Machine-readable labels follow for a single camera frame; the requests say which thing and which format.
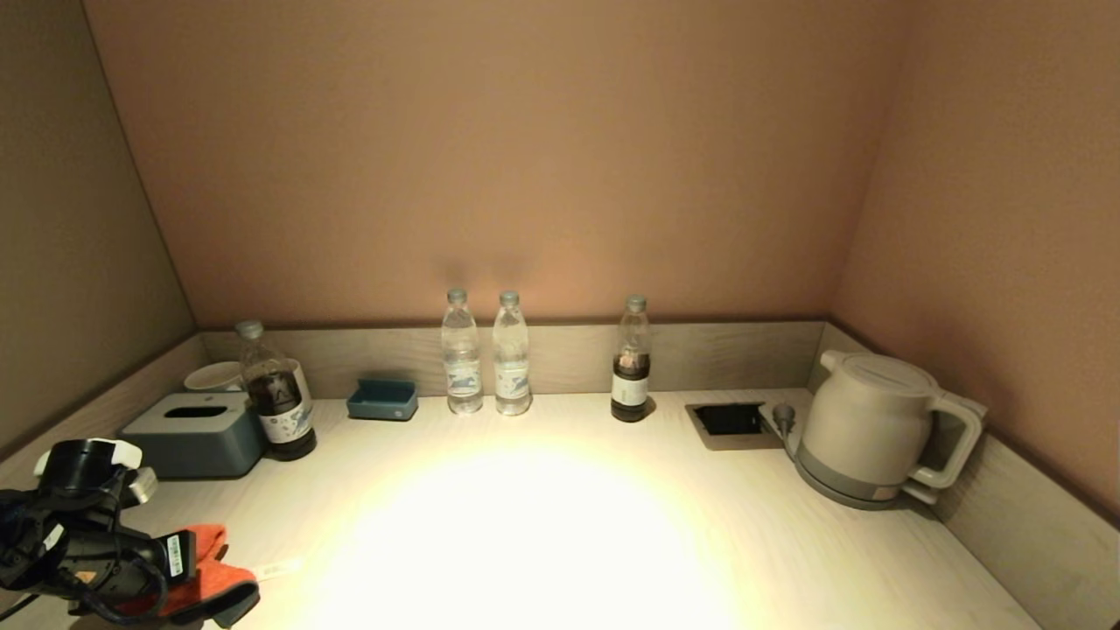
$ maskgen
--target white desk surface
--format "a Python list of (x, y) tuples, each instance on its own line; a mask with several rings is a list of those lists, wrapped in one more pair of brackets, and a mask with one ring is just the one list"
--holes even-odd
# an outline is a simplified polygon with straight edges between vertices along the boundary
[[(708, 451), (684, 411), (786, 400), (804, 420), (806, 390), (652, 397), (633, 425), (606, 393), (512, 418), (492, 398), (467, 417), (424, 398), (407, 423), (319, 400), (307, 457), (161, 483), (123, 520), (224, 522), (225, 562), (301, 562), (237, 630), (1038, 628), (923, 506), (837, 504), (781, 450)], [(4, 628), (111, 627), (44, 597)]]

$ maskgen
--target plastic bottle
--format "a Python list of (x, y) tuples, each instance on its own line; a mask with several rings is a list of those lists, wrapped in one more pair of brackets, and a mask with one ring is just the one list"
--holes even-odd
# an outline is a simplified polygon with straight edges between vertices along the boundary
[(291, 363), (264, 339), (264, 326), (256, 319), (241, 322), (236, 331), (241, 378), (272, 445), (272, 456), (291, 461), (307, 455), (317, 444), (311, 406), (304, 400)]
[(497, 410), (506, 416), (524, 414), (533, 402), (529, 390), (529, 326), (521, 314), (517, 291), (498, 296), (494, 319), (494, 393)]
[(636, 423), (647, 414), (652, 345), (645, 297), (632, 295), (626, 298), (626, 312), (618, 324), (618, 352), (610, 387), (610, 415), (624, 423)]
[(474, 414), (483, 407), (483, 378), (478, 364), (478, 327), (467, 308), (467, 291), (447, 291), (447, 313), (440, 333), (444, 371), (447, 372), (447, 406), (456, 414)]

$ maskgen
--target kettle base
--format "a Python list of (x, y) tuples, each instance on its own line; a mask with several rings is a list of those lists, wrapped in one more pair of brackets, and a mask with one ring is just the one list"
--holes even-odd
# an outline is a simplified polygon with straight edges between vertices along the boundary
[(868, 501), (866, 499), (857, 499), (855, 497), (849, 497), (843, 492), (837, 492), (836, 490), (829, 488), (821, 483), (815, 476), (805, 470), (805, 466), (801, 465), (801, 462), (794, 460), (794, 466), (797, 469), (797, 474), (801, 479), (805, 480), (813, 490), (820, 492), (821, 494), (832, 499), (841, 506), (847, 506), (849, 508), (856, 508), (858, 510), (885, 510), (895, 504), (895, 499), (888, 499), (886, 501)]

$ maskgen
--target white kettle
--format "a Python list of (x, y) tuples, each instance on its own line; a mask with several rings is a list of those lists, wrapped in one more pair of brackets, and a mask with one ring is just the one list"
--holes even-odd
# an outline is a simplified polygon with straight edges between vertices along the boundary
[[(988, 409), (889, 356), (830, 350), (821, 365), (832, 374), (813, 398), (797, 444), (794, 463), (801, 476), (825, 497), (865, 510), (889, 506), (899, 491), (936, 502), (937, 490), (956, 481)], [(933, 429), (932, 411), (964, 424), (940, 471), (918, 465)]]

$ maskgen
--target wall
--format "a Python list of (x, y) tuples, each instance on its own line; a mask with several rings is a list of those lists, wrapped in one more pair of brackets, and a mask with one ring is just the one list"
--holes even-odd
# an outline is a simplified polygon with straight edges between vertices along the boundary
[(927, 2), (836, 317), (1120, 515), (1120, 3)]
[(0, 2), (0, 452), (194, 324), (77, 0)]
[(87, 0), (197, 321), (827, 313), (909, 4)]

